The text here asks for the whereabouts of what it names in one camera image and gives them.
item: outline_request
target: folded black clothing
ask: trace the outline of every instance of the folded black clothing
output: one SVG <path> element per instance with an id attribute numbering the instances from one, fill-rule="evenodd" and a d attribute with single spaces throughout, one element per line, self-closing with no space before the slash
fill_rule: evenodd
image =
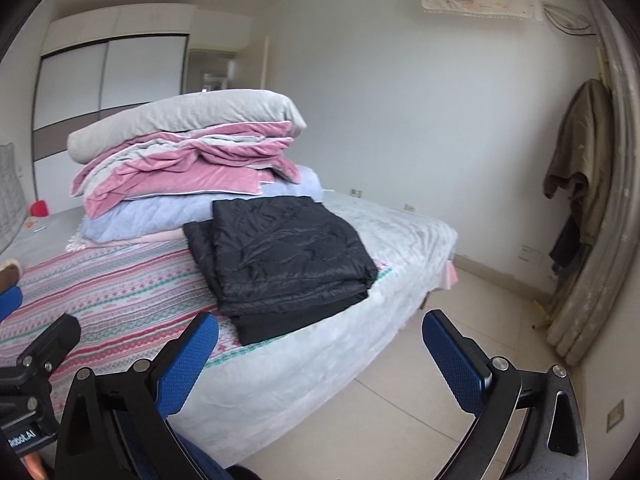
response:
<path id="1" fill-rule="evenodd" d="M 183 230 L 226 316 L 330 304 L 378 275 L 356 230 L 310 197 L 217 200 L 212 216 Z"/>
<path id="2" fill-rule="evenodd" d="M 246 346 L 295 332 L 305 326 L 322 321 L 327 317 L 347 310 L 350 306 L 360 303 L 362 300 L 366 300 L 368 296 L 369 293 L 365 290 L 355 296 L 350 296 L 334 303 L 312 306 L 295 312 L 231 316 L 231 322 L 238 330 L 240 342 Z"/>

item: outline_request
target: striped bed mat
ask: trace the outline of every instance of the striped bed mat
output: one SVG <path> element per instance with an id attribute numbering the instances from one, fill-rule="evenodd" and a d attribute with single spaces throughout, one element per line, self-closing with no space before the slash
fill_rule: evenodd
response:
<path id="1" fill-rule="evenodd" d="M 391 270 L 376 264 L 379 279 Z M 206 367 L 275 340 L 240 344 L 231 321 L 218 313 L 186 240 L 66 253 L 28 269 L 20 288 L 22 306 L 0 324 L 0 366 L 15 365 L 18 355 L 64 313 L 78 318 L 82 328 L 80 342 L 50 378 L 57 418 L 79 368 L 109 374 L 128 369 L 137 359 L 153 359 L 199 311 L 212 312 L 220 327 Z"/>

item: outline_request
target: silver bolt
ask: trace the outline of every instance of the silver bolt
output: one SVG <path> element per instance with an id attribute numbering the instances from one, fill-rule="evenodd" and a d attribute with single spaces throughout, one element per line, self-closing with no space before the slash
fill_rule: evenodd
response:
<path id="1" fill-rule="evenodd" d="M 494 368 L 498 370 L 505 371 L 509 368 L 509 362 L 504 357 L 494 357 L 494 360 L 491 361 L 494 364 Z"/>
<path id="2" fill-rule="evenodd" d="M 151 366 L 151 362 L 149 359 L 138 359 L 135 363 L 133 363 L 133 369 L 137 372 L 146 372 L 149 370 Z"/>
<path id="3" fill-rule="evenodd" d="M 91 370 L 89 370 L 89 368 L 80 368 L 76 377 L 79 381 L 84 381 L 89 375 L 91 375 Z"/>
<path id="4" fill-rule="evenodd" d="M 566 377 L 566 370 L 564 369 L 563 366 L 561 365 L 554 365 L 554 367 L 552 368 L 552 370 L 554 371 L 554 374 L 558 377 Z"/>

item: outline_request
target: wall socket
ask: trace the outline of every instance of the wall socket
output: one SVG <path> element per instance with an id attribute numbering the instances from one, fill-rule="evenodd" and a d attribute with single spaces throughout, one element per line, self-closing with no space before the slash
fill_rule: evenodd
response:
<path id="1" fill-rule="evenodd" d="M 625 399 L 622 399 L 613 410 L 607 413 L 607 433 L 622 422 L 623 418 L 625 418 Z"/>
<path id="2" fill-rule="evenodd" d="M 523 245 L 520 247 L 518 259 L 523 262 L 527 262 L 528 264 L 538 266 L 542 263 L 542 258 L 544 258 L 544 256 L 545 255 L 541 251 Z"/>

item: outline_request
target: brown jacket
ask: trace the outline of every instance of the brown jacket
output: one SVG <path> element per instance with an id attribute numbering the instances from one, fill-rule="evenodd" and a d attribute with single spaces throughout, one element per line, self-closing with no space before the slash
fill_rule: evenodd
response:
<path id="1" fill-rule="evenodd" d="M 607 207 L 613 136 L 609 91 L 599 80 L 590 79 L 577 91 L 562 120 L 543 184 L 548 198 L 558 187 L 573 188 L 571 213 L 583 244 L 595 243 Z"/>

